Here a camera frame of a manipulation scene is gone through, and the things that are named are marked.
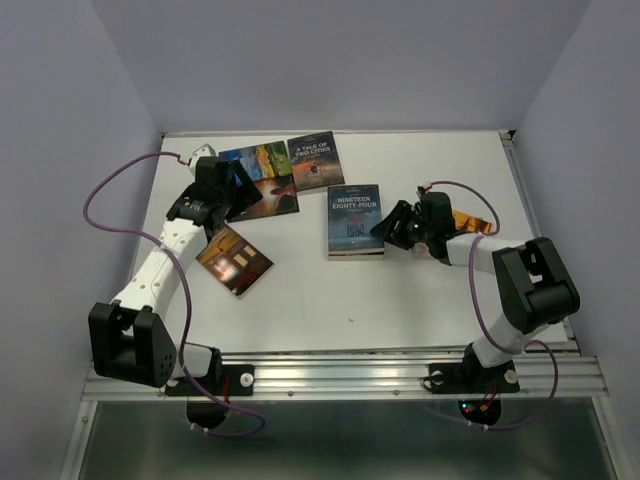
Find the white table board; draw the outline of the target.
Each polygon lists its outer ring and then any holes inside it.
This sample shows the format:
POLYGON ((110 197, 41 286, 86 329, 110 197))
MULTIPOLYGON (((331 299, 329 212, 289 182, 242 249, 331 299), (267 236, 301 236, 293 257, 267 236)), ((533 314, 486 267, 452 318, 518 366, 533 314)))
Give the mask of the white table board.
MULTIPOLYGON (((494 131, 336 133, 345 180, 377 184, 381 209, 439 181, 457 210, 497 216, 505 240, 533 233, 509 160, 494 131)), ((463 347, 501 305, 495 279, 387 247, 382 260, 327 258, 324 191, 304 193, 297 213, 235 224, 274 263, 242 298, 199 265, 189 293, 173 296, 170 334, 226 354, 463 347)))

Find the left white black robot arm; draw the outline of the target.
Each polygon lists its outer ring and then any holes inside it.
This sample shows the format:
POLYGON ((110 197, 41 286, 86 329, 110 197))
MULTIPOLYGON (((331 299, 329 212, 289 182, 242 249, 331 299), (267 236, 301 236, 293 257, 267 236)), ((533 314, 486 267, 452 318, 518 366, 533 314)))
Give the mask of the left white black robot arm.
POLYGON ((186 273, 226 222, 262 195, 237 160, 213 154, 186 162, 194 180, 169 208, 158 236, 129 283, 89 312, 95 372, 116 380, 162 387, 185 375, 184 344, 163 321, 177 290, 189 290, 186 273))

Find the dark red orange book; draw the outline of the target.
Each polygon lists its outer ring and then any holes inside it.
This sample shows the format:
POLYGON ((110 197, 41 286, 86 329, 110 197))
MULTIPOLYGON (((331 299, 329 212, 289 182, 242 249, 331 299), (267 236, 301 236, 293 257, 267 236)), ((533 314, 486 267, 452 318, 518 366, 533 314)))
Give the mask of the dark red orange book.
POLYGON ((237 298, 274 267, 267 256, 228 225, 213 235, 196 259, 237 298))

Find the aluminium front rail frame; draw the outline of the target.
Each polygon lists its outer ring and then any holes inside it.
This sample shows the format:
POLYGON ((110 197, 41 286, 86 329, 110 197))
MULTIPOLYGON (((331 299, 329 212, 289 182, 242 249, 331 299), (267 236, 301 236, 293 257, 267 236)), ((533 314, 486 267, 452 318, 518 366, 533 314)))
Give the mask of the aluminium front rail frame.
MULTIPOLYGON (((419 133, 453 131, 358 132, 336 133, 419 133)), ((515 143, 508 131, 494 131, 502 142, 516 182, 522 205, 533 235, 539 234, 532 207, 515 159, 515 143)), ((597 425, 603 438, 609 473, 618 479, 639 479, 634 473, 624 442, 612 413, 609 391, 595 357, 579 353, 578 343, 568 318, 541 332, 536 339, 547 343, 559 364, 559 390, 552 406, 561 399, 587 398, 595 408, 597 425)), ((230 364, 246 361, 256 366, 254 395, 256 402, 303 401, 422 401, 429 392, 420 378, 427 375, 430 362, 453 363, 461 360, 463 347, 420 347, 380 350, 331 350, 308 352, 269 352, 226 354, 230 364)))

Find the Tale of Two Cities book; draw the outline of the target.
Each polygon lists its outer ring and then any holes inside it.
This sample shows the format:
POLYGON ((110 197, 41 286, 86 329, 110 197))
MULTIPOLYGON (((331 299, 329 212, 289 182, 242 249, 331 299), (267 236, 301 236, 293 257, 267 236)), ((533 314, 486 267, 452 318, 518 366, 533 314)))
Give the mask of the Tale of Two Cities book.
POLYGON ((345 183, 332 131, 288 139, 287 147, 299 192, 345 183))

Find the Nineteen Eighty-Four blue book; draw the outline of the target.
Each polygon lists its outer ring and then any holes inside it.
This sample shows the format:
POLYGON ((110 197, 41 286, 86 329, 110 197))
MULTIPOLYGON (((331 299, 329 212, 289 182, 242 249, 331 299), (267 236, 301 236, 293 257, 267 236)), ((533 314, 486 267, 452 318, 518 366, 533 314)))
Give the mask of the Nineteen Eighty-Four blue book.
POLYGON ((330 258, 384 254, 384 241, 371 234, 382 221, 377 184, 330 186, 327 217, 330 258))

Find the Animal Farm blue book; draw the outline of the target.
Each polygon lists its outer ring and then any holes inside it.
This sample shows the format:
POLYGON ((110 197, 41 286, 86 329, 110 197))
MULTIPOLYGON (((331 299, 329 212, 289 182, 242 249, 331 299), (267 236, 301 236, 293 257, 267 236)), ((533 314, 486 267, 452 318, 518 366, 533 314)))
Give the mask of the Animal Farm blue book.
POLYGON ((219 156, 239 161, 253 181, 280 178, 292 174, 291 162, 283 141, 222 151, 219 156))

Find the Three Days to See book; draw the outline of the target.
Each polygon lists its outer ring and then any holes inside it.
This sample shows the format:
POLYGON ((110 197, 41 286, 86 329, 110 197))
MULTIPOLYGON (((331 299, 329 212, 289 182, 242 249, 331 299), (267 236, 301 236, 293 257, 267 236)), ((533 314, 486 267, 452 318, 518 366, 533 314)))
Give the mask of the Three Days to See book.
POLYGON ((262 199, 232 218, 231 222, 292 214, 299 211, 297 189, 292 175, 260 180, 255 185, 262 194, 262 199))

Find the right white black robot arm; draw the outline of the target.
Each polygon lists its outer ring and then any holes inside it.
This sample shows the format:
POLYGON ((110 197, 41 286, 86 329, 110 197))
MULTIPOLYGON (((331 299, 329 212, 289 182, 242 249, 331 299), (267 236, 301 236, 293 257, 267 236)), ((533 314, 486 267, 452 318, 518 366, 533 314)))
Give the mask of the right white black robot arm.
POLYGON ((465 348, 460 362, 429 366, 423 384, 432 393, 518 391, 514 357, 580 307, 577 288, 550 239, 509 242, 459 227, 443 192, 420 190, 415 204, 399 201, 371 233, 403 250, 422 244, 441 263, 467 268, 470 282, 477 272, 496 280, 498 318, 480 325, 481 337, 465 348))

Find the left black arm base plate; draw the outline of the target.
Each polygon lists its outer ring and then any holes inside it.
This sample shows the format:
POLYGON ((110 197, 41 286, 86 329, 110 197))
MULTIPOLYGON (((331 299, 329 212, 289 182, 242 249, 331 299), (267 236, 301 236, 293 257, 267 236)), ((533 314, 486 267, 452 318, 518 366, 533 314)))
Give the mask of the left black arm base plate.
MULTIPOLYGON (((210 394, 223 400, 231 397, 253 395, 255 366, 253 364, 223 364, 219 373, 196 377, 196 381, 210 394)), ((201 395, 187 379, 180 378, 173 386, 166 385, 164 393, 169 397, 201 395)))

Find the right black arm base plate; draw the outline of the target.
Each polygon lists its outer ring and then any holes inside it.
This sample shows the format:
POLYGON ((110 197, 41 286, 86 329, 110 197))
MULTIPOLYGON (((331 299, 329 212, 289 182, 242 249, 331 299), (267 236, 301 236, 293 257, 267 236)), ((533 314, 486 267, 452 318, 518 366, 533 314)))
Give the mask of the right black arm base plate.
POLYGON ((422 379, 423 386, 436 395, 511 394, 520 391, 512 362, 483 368, 463 362, 432 363, 422 379))

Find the orange Huckleberry Finn book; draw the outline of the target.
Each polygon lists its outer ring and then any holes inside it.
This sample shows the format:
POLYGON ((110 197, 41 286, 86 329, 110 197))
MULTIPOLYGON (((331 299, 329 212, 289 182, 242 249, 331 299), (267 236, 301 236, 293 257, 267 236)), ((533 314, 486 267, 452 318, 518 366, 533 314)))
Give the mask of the orange Huckleberry Finn book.
POLYGON ((455 228, 459 231, 490 234, 494 232, 494 224, 482 218, 469 215, 459 210, 452 211, 455 228))

